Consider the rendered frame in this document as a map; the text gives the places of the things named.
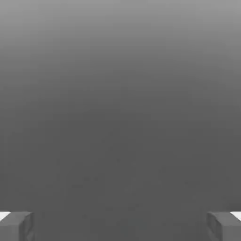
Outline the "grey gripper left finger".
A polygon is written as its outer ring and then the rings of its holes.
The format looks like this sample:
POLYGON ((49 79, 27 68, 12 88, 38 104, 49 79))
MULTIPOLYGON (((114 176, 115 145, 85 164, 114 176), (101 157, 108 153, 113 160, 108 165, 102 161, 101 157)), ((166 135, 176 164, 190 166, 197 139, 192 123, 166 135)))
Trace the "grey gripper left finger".
POLYGON ((34 213, 0 211, 0 241, 35 241, 34 213))

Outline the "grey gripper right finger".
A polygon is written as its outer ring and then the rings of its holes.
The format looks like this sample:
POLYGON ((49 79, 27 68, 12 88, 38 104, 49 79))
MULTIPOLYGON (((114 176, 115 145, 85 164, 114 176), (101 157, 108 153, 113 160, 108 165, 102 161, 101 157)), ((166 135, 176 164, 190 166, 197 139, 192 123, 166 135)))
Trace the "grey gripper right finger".
POLYGON ((241 241, 241 211, 210 211, 206 225, 210 241, 241 241))

